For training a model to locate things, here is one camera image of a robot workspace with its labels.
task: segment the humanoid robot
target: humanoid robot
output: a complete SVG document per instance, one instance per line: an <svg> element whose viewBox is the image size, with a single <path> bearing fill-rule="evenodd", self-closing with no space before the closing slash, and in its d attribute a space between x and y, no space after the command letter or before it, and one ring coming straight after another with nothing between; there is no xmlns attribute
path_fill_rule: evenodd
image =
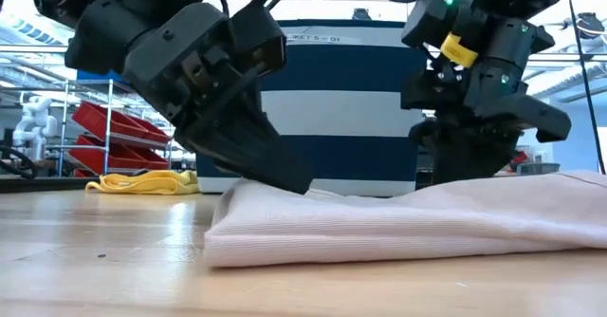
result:
<svg viewBox="0 0 607 317"><path fill-rule="evenodd" d="M12 133L13 146L32 161L45 159L46 138L55 137L57 133L57 119L48 114L51 104L50 98L29 98L29 102L23 104L23 116Z"/></svg>

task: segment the red bin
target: red bin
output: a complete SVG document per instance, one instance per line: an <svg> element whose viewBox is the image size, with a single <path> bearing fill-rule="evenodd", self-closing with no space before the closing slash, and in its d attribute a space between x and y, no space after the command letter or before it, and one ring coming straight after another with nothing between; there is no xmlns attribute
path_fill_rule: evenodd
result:
<svg viewBox="0 0 607 317"><path fill-rule="evenodd" d="M141 158L145 159L145 168L148 170L167 170L169 169L169 161L159 156L156 152L143 147L128 146L131 151L136 153Z"/></svg>
<svg viewBox="0 0 607 317"><path fill-rule="evenodd" d="M76 170L74 170L74 177L87 178L87 177L96 177L96 175L88 170L76 169Z"/></svg>
<svg viewBox="0 0 607 317"><path fill-rule="evenodd" d="M145 136L143 136L144 139L161 142L164 144L171 141L171 137L167 136L166 133L164 133L161 129L154 126L153 123L151 123L149 121L145 121L144 119L140 119L140 118L135 118L135 117L130 117L130 118L133 119L141 127L146 129Z"/></svg>
<svg viewBox="0 0 607 317"><path fill-rule="evenodd" d="M107 109L98 104L82 102L80 107L72 115L72 120L84 127L92 135L100 140L105 140L105 129L107 126ZM143 138L147 130L137 124L128 116L112 110L110 131L122 135Z"/></svg>
<svg viewBox="0 0 607 317"><path fill-rule="evenodd" d="M76 145L101 146L103 143L93 137L80 135L76 140ZM105 154L103 150L95 149L72 149L69 155L79 163L93 171L95 174L103 173ZM135 172L138 169L145 168L147 161L138 154L130 150L127 146L111 143L110 154L108 157L108 168L125 169L124 173Z"/></svg>

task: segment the pink towel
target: pink towel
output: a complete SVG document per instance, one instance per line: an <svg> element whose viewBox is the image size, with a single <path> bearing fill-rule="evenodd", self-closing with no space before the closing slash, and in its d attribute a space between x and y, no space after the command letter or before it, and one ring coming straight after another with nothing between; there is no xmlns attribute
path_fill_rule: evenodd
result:
<svg viewBox="0 0 607 317"><path fill-rule="evenodd" d="M211 267L607 248L607 177L475 179L393 198L298 196L241 180L212 224Z"/></svg>

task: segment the yellow cloth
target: yellow cloth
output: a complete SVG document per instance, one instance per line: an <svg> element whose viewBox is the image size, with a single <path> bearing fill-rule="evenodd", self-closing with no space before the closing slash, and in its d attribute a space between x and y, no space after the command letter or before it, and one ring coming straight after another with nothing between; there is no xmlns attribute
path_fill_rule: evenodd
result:
<svg viewBox="0 0 607 317"><path fill-rule="evenodd" d="M123 175L100 176L100 183L89 182L85 190L97 189L107 194L186 195L198 193L196 173L178 174L169 170L150 171L134 177Z"/></svg>

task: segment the table surface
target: table surface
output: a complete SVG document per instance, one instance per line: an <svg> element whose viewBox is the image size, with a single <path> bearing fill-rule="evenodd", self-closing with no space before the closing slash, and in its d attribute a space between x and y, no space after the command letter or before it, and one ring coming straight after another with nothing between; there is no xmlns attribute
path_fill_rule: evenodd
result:
<svg viewBox="0 0 607 317"><path fill-rule="evenodd" d="M604 316L607 252L207 270L216 196L0 195L0 316Z"/></svg>

